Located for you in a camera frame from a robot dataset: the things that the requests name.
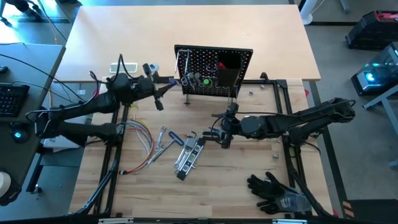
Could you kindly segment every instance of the black keyboard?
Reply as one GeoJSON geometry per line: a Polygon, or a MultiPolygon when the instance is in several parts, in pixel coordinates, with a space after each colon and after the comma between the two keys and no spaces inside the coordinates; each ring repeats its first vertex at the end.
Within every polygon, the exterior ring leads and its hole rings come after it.
{"type": "Polygon", "coordinates": [[[0,117],[16,117],[25,103],[29,86],[0,83],[0,117]]]}

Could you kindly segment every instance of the black glove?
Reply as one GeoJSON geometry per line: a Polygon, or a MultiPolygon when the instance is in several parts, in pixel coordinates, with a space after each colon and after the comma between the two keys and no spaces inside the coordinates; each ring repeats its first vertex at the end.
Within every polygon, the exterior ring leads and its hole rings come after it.
{"type": "Polygon", "coordinates": [[[260,210],[273,215],[279,212],[306,212],[311,210],[310,202],[307,198],[286,187],[270,172],[266,172],[270,181],[260,180],[255,175],[248,178],[248,187],[251,192],[260,198],[266,199],[264,202],[257,203],[260,210]]]}

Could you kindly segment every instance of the wooden table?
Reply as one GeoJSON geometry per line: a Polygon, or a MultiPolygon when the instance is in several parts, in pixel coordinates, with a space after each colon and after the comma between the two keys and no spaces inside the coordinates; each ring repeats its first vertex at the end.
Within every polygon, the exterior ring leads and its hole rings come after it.
{"type": "Polygon", "coordinates": [[[93,82],[109,76],[109,65],[157,63],[174,75],[174,45],[253,49],[245,79],[319,80],[296,5],[250,6],[82,6],[57,72],[63,82],[93,82]]]}
{"type": "MultiPolygon", "coordinates": [[[[288,80],[289,95],[294,112],[308,108],[303,84],[300,79],[288,80]]],[[[259,85],[243,85],[239,92],[239,111],[276,112],[273,88],[259,85]]],[[[180,87],[174,87],[162,99],[164,110],[157,111],[153,98],[137,102],[139,110],[129,110],[144,120],[154,134],[155,141],[160,127],[165,125],[179,136],[208,130],[214,122],[212,113],[224,113],[227,99],[212,96],[190,95],[191,105],[185,106],[180,87]]],[[[93,123],[111,121],[111,114],[95,114],[93,123]]],[[[165,135],[164,142],[170,138],[165,135]]],[[[135,174],[118,176],[113,210],[124,216],[150,218],[282,218],[283,214],[269,216],[260,212],[256,203],[261,201],[247,188],[246,179],[255,174],[265,177],[272,172],[277,179],[288,185],[284,151],[280,139],[256,141],[235,137],[230,149],[222,149],[215,142],[207,142],[197,160],[197,168],[191,170],[184,181],[174,174],[173,164],[181,151],[173,145],[161,157],[135,174]]],[[[78,180],[70,207],[77,211],[98,185],[105,147],[92,144],[86,147],[78,180]]],[[[132,169],[146,157],[144,146],[135,131],[125,134],[119,170],[132,169]]],[[[311,146],[302,147],[302,160],[308,188],[323,207],[331,212],[331,203],[323,174],[320,155],[311,146]]],[[[106,204],[104,194],[102,205],[106,204]]]]}

